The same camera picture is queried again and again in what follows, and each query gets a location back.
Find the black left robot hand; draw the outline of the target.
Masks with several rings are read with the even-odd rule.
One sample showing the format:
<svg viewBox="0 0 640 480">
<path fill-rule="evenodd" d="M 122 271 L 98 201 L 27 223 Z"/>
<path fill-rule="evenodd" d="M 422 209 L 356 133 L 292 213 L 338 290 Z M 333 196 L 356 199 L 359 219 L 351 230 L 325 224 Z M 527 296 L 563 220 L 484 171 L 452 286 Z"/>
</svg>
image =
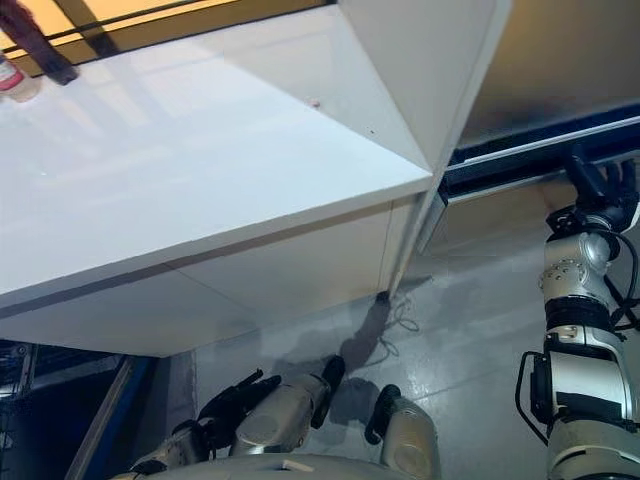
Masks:
<svg viewBox="0 0 640 480">
<path fill-rule="evenodd" d="M 280 375 L 266 379 L 263 375 L 264 372 L 257 369 L 239 383 L 224 389 L 200 410 L 197 422 L 212 450 L 229 447 L 238 426 L 280 385 Z"/>
</svg>

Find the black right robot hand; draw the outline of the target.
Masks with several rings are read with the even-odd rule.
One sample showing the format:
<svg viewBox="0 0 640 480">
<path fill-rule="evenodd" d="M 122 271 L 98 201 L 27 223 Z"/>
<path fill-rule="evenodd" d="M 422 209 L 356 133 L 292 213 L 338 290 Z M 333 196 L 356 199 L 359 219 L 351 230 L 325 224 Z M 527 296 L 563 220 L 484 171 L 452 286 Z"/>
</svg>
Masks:
<svg viewBox="0 0 640 480">
<path fill-rule="evenodd" d="M 587 216 L 601 218 L 612 231 L 624 233 L 639 220 L 639 190 L 633 159 L 596 165 L 579 153 L 565 162 L 566 173 L 577 192 L 576 207 Z"/>
</svg>

